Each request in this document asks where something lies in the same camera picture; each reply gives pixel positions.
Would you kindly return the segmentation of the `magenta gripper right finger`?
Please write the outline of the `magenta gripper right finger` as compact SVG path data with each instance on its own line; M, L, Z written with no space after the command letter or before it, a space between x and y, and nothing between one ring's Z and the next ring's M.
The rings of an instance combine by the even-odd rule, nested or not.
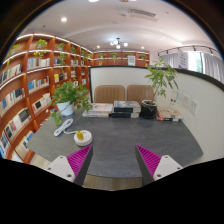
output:
M169 155L160 156L147 148L135 146L136 159L142 174L142 185L148 185L182 169Z

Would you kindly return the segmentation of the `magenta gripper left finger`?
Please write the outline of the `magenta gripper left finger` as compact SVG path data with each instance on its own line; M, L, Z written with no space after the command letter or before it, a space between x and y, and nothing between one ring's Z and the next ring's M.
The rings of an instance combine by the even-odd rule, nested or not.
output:
M45 170L65 180L83 185L91 159L93 146L86 146L69 156L58 156Z

